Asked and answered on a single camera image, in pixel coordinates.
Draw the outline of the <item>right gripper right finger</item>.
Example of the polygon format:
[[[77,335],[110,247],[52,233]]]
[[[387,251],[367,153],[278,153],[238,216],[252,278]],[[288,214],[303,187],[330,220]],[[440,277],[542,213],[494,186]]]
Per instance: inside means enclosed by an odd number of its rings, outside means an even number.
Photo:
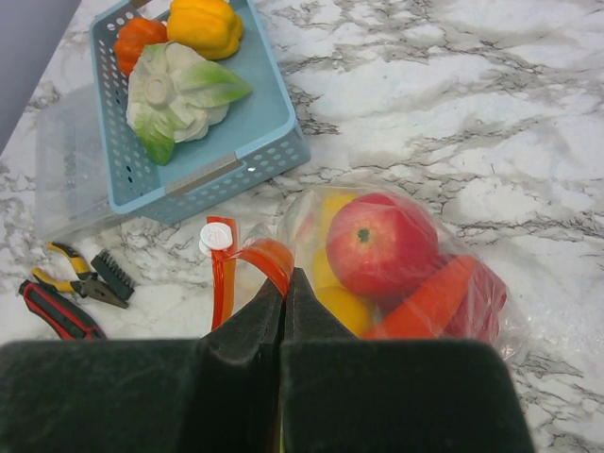
[[[295,269],[280,347],[288,452],[530,452],[505,362],[464,340],[362,341]]]

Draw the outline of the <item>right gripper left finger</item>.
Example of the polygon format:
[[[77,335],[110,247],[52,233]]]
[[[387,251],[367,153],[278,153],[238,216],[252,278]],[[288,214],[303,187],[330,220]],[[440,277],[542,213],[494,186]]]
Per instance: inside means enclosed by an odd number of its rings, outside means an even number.
[[[271,282],[202,338],[1,349],[5,452],[273,452],[284,300]]]

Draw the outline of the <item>orange carrot toy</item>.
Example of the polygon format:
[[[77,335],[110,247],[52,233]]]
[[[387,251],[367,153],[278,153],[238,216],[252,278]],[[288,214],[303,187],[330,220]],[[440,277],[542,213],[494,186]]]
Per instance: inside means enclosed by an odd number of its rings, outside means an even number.
[[[462,255],[427,278],[364,340],[433,339],[440,336],[469,289],[478,260]]]

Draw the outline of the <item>clear zip top bag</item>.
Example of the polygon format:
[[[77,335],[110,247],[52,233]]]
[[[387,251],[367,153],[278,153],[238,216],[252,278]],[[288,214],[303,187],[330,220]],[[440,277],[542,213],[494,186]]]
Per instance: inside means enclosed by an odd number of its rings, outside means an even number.
[[[501,277],[417,201],[384,187],[311,187],[275,227],[245,234],[211,216],[198,246],[211,260],[215,326],[264,280],[290,292],[301,270],[361,339],[472,339],[510,358],[528,335]]]

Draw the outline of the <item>red apple toy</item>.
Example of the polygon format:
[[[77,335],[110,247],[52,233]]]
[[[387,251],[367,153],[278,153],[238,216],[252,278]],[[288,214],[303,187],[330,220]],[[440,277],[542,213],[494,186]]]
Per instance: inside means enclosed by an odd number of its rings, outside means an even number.
[[[369,193],[334,216],[326,251],[334,276],[349,291],[388,298],[422,282],[438,248],[438,233],[423,208],[393,193]]]

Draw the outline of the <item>red bell pepper toy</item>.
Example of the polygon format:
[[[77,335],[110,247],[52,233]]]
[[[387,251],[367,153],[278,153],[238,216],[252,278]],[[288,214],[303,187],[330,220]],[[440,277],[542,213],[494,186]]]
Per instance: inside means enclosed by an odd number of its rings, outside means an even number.
[[[437,258],[439,267],[434,273],[458,256],[462,255],[439,256]],[[437,338],[445,336],[474,338],[486,343],[493,341],[499,331],[498,314],[506,301],[506,284],[488,266],[478,260],[468,292],[443,333]]]

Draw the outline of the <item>round yellow lemon toy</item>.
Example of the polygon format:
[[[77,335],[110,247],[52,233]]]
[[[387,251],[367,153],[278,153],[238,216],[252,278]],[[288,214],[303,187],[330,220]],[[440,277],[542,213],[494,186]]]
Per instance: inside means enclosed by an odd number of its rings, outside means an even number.
[[[362,336],[372,327],[374,305],[364,298],[338,286],[319,288],[315,295],[356,336]]]

